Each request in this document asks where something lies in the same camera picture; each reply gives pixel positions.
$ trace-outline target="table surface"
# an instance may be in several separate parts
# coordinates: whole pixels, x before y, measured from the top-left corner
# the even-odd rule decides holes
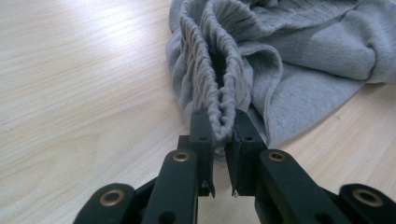
[[[170,0],[1,1],[0,223],[72,223],[104,185],[140,187],[188,134],[164,47]],[[396,200],[396,86],[367,85],[279,146],[323,188]],[[199,223],[258,223],[224,164]]]

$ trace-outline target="light wood surface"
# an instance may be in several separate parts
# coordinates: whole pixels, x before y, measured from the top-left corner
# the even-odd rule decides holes
[[[0,223],[72,223],[91,195],[140,187],[188,134],[164,46],[170,0],[0,2]],[[396,200],[396,87],[364,87],[279,148],[325,189]],[[258,223],[215,165],[199,223]]]

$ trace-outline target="gray fabric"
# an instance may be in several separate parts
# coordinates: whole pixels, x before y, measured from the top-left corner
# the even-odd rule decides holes
[[[190,123],[208,107],[219,144],[234,109],[269,147],[326,117],[365,82],[396,82],[396,6],[388,0],[174,0],[166,46]]]

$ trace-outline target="wooden table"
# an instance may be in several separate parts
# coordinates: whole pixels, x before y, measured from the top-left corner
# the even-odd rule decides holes
[[[0,3],[0,223],[72,223],[109,183],[139,187],[188,134],[164,46],[170,0]],[[396,200],[396,87],[364,87],[279,148],[325,189]],[[258,223],[215,165],[199,223]]]

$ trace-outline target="gray sweatpants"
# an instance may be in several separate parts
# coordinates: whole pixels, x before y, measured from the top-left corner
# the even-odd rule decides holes
[[[396,82],[389,0],[174,0],[166,46],[190,123],[208,108],[218,143],[234,109],[273,147],[323,119],[365,82]]]

